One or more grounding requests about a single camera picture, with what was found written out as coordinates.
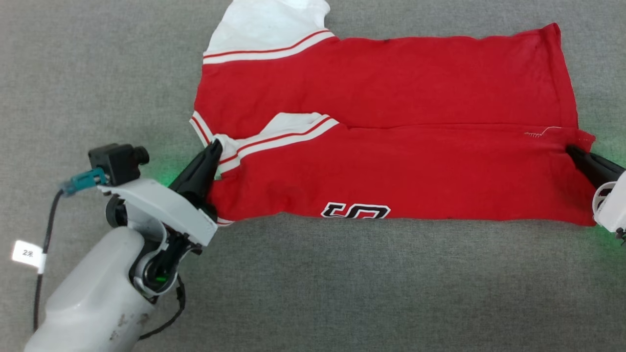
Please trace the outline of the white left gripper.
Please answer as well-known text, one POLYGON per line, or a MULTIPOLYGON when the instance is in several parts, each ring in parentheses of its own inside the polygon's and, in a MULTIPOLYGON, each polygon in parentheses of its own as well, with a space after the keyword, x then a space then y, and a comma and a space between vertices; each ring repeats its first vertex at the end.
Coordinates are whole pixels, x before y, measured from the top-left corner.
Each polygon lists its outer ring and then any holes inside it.
POLYGON ((132 284, 147 298, 161 296, 174 285, 178 266, 189 252, 200 253, 218 229, 218 213, 210 200, 223 147, 213 140, 174 179, 169 189, 156 180, 139 178, 121 186, 99 185, 117 196, 127 210, 127 227, 158 243, 139 256, 132 284), (195 196, 195 205, 183 196, 195 196))

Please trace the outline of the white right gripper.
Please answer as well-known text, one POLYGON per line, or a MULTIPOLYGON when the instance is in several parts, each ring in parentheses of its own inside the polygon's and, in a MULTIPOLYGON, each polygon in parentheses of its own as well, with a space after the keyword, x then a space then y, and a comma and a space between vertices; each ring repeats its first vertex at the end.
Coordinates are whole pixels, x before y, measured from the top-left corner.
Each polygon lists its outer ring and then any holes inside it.
POLYGON ((612 233, 626 230, 625 168, 599 154, 570 144, 566 147, 575 168, 566 178, 570 190, 596 190, 592 199, 593 219, 612 233))

